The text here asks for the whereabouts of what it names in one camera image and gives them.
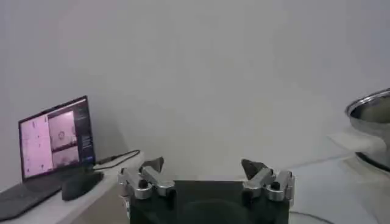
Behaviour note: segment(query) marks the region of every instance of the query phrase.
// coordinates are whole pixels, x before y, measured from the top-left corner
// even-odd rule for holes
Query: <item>black cable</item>
[[[99,162],[97,162],[98,164],[103,164],[103,163],[107,163],[109,161],[113,161],[114,159],[118,158],[118,157],[121,157],[121,156],[124,156],[124,155],[128,155],[130,153],[134,153],[133,155],[130,155],[124,159],[122,159],[120,162],[117,162],[116,164],[112,165],[112,166],[106,166],[106,167],[100,167],[100,168],[93,168],[94,171],[97,171],[97,170],[105,170],[105,169],[111,169],[113,167],[116,167],[122,163],[124,163],[125,161],[131,159],[131,158],[134,158],[136,157],[138,154],[140,154],[140,150],[136,149],[136,150],[132,150],[132,151],[129,151],[129,152],[126,152],[126,153],[123,153],[123,154],[120,154],[120,155],[116,155],[116,156],[111,156],[111,157],[108,157],[106,159],[103,159],[103,160],[100,160]]]
[[[316,215],[312,215],[312,214],[308,214],[308,213],[304,213],[304,212],[298,212],[298,211],[290,211],[291,214],[297,214],[297,215],[303,215],[303,216],[308,216],[310,218],[313,218],[315,220],[318,220],[318,221],[321,221],[321,222],[324,222],[324,223],[327,223],[327,224],[335,224],[334,222],[331,222],[327,219],[324,219],[324,218],[321,218],[319,216],[316,216]]]
[[[370,159],[368,156],[366,156],[364,153],[361,153],[361,152],[356,152],[355,153],[357,157],[359,157],[359,159],[363,160],[364,162],[370,164],[371,166],[374,166],[378,169],[381,169],[381,170],[384,170],[386,172],[390,172],[390,167],[386,166],[386,165],[383,165],[383,164],[380,164],[378,162],[376,162],[375,160],[373,159]]]

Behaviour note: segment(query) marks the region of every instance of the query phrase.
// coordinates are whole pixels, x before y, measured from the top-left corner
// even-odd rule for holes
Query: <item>computer mouse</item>
[[[62,185],[62,200],[70,201],[83,196],[103,179],[102,172],[85,173],[70,180]]]

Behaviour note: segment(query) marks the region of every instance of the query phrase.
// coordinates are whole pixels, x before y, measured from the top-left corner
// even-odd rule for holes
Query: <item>metal bracket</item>
[[[153,186],[142,179],[137,170],[123,168],[118,174],[118,183],[121,195],[134,195],[135,198],[144,200],[152,196]]]
[[[271,201],[283,201],[287,199],[290,204],[294,201],[295,177],[290,171],[281,171],[275,181],[266,187],[267,198]]]
[[[243,191],[250,192],[250,199],[257,198],[261,195],[263,186],[273,182],[274,179],[273,170],[263,168],[252,179],[243,182]]]
[[[175,182],[164,177],[151,166],[142,167],[140,171],[142,178],[152,183],[160,196],[168,197],[171,192],[175,191]]]

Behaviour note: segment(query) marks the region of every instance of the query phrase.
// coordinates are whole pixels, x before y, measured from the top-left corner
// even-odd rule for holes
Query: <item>white countertop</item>
[[[118,158],[104,166],[110,166],[122,160]],[[141,152],[138,156],[129,159],[121,165],[112,169],[104,170],[103,180],[91,191],[72,201],[63,201],[61,192],[44,201],[42,204],[31,209],[21,217],[1,224],[69,224],[90,207],[97,199],[101,198],[106,192],[112,189],[118,180],[118,172],[122,167],[136,167],[143,162],[144,154]]]
[[[106,170],[102,182],[77,200],[65,202],[61,194],[56,194],[20,218],[2,224],[69,224],[114,187],[121,167],[139,166],[143,158],[141,154],[121,166]],[[387,189],[390,189],[389,177],[355,157],[333,159],[290,170],[296,176],[293,211],[317,215],[335,224],[383,224],[387,223],[384,220],[390,220],[387,215],[390,194],[386,194]],[[198,178],[232,179],[221,176]],[[322,223],[296,214],[292,214],[290,220],[292,224]]]
[[[292,211],[316,215],[335,224],[389,223],[390,194],[384,192],[390,189],[390,178],[356,157],[331,159],[290,171],[296,176]],[[197,179],[245,180],[245,176],[200,176]],[[290,224],[317,223],[324,222],[290,215]]]

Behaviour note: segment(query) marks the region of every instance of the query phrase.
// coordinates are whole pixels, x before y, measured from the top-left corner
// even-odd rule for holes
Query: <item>stainless steel pot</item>
[[[385,152],[364,154],[390,167],[390,88],[352,102],[345,112],[355,129],[382,138],[387,146]]]

